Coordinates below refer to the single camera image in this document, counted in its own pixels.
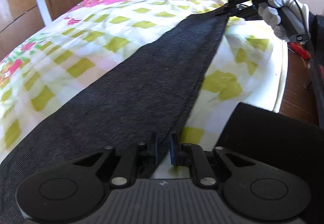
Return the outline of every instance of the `white cloth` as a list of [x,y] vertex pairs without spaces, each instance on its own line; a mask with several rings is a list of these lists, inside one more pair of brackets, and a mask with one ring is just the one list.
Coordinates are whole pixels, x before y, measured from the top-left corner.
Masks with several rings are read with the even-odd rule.
[[281,40],[289,41],[286,34],[286,30],[282,26],[281,18],[278,15],[277,8],[287,6],[291,11],[302,21],[302,15],[299,12],[298,5],[303,12],[303,18],[305,19],[307,31],[309,30],[308,18],[309,18],[309,8],[308,5],[302,4],[299,1],[297,3],[294,0],[269,0],[268,4],[264,3],[259,6],[258,13],[263,18],[263,20],[272,27],[274,34]]

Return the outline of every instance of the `wooden floor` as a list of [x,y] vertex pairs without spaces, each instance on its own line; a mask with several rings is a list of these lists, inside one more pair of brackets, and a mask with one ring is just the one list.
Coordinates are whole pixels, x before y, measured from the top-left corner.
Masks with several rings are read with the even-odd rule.
[[307,69],[302,58],[289,50],[287,82],[280,113],[308,124],[318,125],[313,88],[311,86],[309,90],[305,90],[303,87],[307,81]]

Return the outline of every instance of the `metal screw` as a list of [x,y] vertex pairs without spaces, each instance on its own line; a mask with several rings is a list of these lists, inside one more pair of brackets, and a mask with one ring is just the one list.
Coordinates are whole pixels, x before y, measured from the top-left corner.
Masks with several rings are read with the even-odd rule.
[[212,186],[216,183],[216,179],[212,177],[201,178],[200,183],[204,186]]
[[121,186],[121,185],[124,185],[127,183],[127,179],[124,178],[124,177],[114,177],[112,180],[111,180],[111,183],[116,185],[116,186]]

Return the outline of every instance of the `dark gray cloth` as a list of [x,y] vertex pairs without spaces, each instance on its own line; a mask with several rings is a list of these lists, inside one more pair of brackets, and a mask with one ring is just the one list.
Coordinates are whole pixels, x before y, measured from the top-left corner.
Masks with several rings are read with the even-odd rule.
[[227,20],[214,11],[189,16],[42,121],[0,166],[0,222],[22,222],[15,191],[36,171],[107,145],[125,149],[153,131],[162,160],[170,133],[186,123]]

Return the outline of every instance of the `bed sheet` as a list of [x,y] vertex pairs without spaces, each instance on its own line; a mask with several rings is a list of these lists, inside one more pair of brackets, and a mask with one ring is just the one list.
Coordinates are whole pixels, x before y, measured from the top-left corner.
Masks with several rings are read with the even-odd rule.
[[[141,46],[157,40],[190,14],[227,2],[106,1],[85,0],[0,63],[0,161],[42,120]],[[226,122],[222,113],[232,111],[262,81],[272,50],[271,28],[265,24],[247,27],[244,20],[231,17],[181,141],[211,149]]]

